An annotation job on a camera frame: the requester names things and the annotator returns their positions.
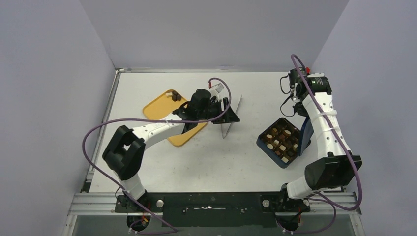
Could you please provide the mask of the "metal tweezers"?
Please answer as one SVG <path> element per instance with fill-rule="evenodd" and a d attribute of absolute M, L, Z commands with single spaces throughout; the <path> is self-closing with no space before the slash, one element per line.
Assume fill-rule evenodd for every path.
<path fill-rule="evenodd" d="M 224 123 L 224 124 L 220 124 L 220 130 L 221 130 L 221 137 L 222 139 L 225 139 L 227 137 L 227 135 L 229 134 L 230 130 L 231 130 L 231 126 L 232 124 L 238 122 L 238 117 L 237 117 L 237 110 L 239 109 L 240 103 L 242 100 L 242 94 L 239 95 L 237 97 L 237 99 L 234 99 L 231 102 L 231 106 L 230 108 L 232 109 L 232 111 L 234 112 L 231 118 L 232 122 L 229 123 Z"/>

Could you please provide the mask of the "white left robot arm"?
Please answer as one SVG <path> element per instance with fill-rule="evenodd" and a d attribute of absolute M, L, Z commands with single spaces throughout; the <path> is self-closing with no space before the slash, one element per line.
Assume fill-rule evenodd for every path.
<path fill-rule="evenodd" d="M 189 101 L 183 102 L 160 120 L 140 127 L 122 125 L 116 129 L 102 158 L 130 194 L 127 203 L 134 211 L 141 211 L 147 206 L 146 189 L 138 174 L 146 149 L 171 136 L 191 131 L 202 120 L 213 124 L 240 121 L 227 97 L 220 98 L 213 88 L 201 88 Z"/>

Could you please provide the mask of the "blue box lid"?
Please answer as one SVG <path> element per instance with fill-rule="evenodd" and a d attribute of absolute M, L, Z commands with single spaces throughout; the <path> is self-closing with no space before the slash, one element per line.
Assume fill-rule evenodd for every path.
<path fill-rule="evenodd" d="M 302 156 L 304 151 L 311 144 L 314 129 L 310 117 L 307 117 L 301 127 L 298 138 L 298 156 Z"/>

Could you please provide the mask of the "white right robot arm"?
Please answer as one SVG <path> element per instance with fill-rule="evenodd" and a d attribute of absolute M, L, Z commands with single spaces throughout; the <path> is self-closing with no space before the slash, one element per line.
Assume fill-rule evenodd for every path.
<path fill-rule="evenodd" d="M 278 197 L 279 206 L 291 210 L 315 192 L 348 185 L 361 167 L 360 155 L 353 155 L 343 138 L 332 89 L 323 73 L 309 74 L 299 67 L 288 73 L 290 98 L 294 112 L 306 118 L 301 129 L 301 142 L 315 142 L 317 155 L 297 180 L 286 184 Z"/>

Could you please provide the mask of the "blue chocolate box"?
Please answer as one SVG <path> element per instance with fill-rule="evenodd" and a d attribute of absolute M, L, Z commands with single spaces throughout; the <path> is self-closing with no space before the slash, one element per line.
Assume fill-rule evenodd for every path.
<path fill-rule="evenodd" d="M 298 157 L 298 138 L 300 130 L 286 118 L 279 118 L 257 138 L 256 145 L 279 167 L 287 168 Z"/>

